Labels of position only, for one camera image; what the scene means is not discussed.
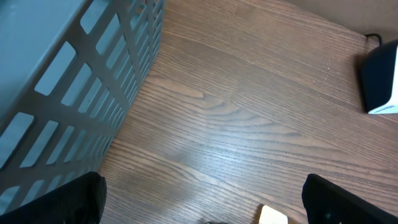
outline wooden floor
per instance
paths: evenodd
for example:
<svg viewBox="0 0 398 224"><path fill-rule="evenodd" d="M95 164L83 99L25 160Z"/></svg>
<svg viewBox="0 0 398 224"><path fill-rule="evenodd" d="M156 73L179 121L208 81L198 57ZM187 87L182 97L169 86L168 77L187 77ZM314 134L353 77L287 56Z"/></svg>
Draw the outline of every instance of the wooden floor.
<svg viewBox="0 0 398 224"><path fill-rule="evenodd" d="M398 215L398 116L363 112L373 40L283 1L168 0L157 60L99 172L102 223L300 223L316 173Z"/></svg>

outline gray metal basket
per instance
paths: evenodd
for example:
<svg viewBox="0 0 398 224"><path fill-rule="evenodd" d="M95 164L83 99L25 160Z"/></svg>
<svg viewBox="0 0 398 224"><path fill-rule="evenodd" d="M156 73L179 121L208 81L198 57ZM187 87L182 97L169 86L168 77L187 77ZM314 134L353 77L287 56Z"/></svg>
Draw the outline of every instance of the gray metal basket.
<svg viewBox="0 0 398 224"><path fill-rule="evenodd" d="M163 14L163 0L83 1L29 73L1 74L0 215L98 169L156 58Z"/></svg>

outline black cable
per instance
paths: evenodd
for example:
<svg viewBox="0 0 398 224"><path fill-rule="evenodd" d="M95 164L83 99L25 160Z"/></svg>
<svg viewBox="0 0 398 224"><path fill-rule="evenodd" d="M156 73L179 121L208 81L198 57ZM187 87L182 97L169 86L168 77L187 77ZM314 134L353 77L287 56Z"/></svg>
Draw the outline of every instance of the black cable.
<svg viewBox="0 0 398 224"><path fill-rule="evenodd" d="M380 34L366 34L365 37L377 37L379 39L379 46L383 44L383 38Z"/></svg>

